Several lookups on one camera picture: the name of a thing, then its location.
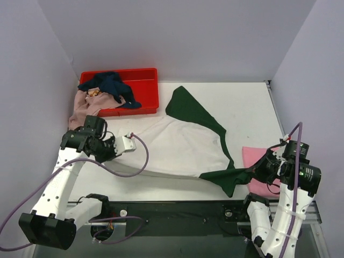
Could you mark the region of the white and green t-shirt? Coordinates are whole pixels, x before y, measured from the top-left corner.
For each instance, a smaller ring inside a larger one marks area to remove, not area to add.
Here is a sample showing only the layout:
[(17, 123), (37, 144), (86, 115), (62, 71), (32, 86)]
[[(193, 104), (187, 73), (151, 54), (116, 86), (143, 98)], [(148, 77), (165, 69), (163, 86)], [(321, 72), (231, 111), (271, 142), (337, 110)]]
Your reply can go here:
[(143, 140), (133, 153), (107, 163), (118, 172), (143, 169), (143, 176), (206, 180), (229, 197), (252, 179), (244, 168), (235, 168), (226, 129), (183, 86), (173, 91), (163, 116), (112, 120), (110, 131)]

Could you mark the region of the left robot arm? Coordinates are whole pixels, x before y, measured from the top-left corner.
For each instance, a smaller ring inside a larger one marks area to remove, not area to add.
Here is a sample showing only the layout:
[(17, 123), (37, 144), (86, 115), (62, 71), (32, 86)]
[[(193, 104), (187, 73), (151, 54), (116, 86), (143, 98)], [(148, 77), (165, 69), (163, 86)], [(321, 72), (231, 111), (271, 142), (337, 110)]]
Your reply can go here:
[(103, 118), (87, 116), (83, 126), (63, 135), (52, 177), (43, 184), (45, 189), (32, 211), (19, 218), (19, 227), (30, 243), (66, 250), (77, 230), (89, 220), (109, 218), (108, 197), (94, 193), (87, 195), (79, 207), (67, 211), (71, 191), (89, 157), (103, 163), (116, 156), (115, 137), (105, 139), (106, 128)]

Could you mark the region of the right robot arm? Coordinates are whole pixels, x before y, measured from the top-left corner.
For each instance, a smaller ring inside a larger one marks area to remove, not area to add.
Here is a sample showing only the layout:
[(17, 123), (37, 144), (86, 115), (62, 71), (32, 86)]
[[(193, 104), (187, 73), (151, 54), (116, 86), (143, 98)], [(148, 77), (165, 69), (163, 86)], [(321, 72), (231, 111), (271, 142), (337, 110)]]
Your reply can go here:
[(306, 158), (309, 146), (286, 139), (266, 150), (247, 171), (266, 185), (280, 181), (279, 200), (274, 216), (270, 203), (249, 193), (240, 207), (241, 216), (250, 221), (251, 241), (261, 257), (294, 257), (306, 212), (318, 191), (321, 170)]

